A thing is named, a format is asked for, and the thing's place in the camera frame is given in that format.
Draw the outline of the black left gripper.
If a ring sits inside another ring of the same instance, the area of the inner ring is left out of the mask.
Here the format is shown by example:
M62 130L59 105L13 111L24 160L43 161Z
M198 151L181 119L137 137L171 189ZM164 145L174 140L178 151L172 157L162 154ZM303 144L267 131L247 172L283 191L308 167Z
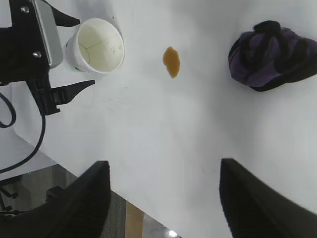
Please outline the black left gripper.
M49 61L35 7L27 0L10 0L9 7L12 26L0 29L0 85L25 81L41 115L59 113L58 105L70 103L95 81L51 88ZM73 27L81 23L53 6L51 9L57 26Z

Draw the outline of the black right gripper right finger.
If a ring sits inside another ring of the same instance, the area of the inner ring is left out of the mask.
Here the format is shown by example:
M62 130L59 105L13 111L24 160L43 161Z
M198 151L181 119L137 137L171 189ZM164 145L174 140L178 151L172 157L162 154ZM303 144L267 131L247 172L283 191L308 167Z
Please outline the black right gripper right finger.
M317 216L279 194L232 158L221 160L219 196L235 238L315 238Z

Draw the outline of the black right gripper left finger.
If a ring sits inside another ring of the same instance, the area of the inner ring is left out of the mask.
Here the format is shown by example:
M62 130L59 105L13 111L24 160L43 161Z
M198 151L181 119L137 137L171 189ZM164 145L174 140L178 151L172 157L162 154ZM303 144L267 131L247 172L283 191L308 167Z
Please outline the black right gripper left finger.
M98 238L110 207L110 168L97 161L43 205L0 217L2 238Z

